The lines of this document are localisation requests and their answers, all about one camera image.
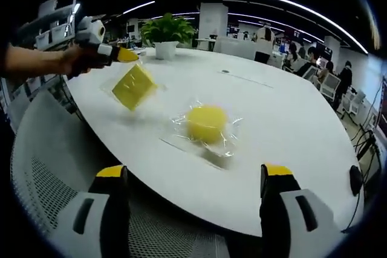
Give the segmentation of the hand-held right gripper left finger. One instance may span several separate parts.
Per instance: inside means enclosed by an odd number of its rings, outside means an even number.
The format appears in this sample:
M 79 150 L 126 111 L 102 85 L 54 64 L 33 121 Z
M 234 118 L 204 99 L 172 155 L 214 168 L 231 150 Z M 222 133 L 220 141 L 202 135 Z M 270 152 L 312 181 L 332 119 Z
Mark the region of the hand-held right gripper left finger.
M 127 167 L 104 168 L 59 212 L 56 250 L 63 257 L 129 257 L 130 215 Z

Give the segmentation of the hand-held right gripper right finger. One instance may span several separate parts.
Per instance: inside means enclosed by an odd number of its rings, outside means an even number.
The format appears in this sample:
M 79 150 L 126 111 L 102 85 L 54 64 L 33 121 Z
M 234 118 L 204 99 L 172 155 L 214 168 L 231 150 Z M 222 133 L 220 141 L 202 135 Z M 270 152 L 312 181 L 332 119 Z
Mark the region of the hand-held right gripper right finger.
M 328 257 L 343 240 L 333 211 L 285 166 L 261 165 L 262 257 Z

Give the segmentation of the person's left hand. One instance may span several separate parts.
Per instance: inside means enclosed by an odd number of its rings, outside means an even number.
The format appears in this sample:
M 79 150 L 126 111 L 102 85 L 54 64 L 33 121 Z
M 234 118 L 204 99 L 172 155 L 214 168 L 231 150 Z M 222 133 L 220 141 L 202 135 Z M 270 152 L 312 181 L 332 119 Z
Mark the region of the person's left hand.
M 58 73 L 70 77 L 105 67 L 106 59 L 92 48 L 73 46 L 61 52 Z

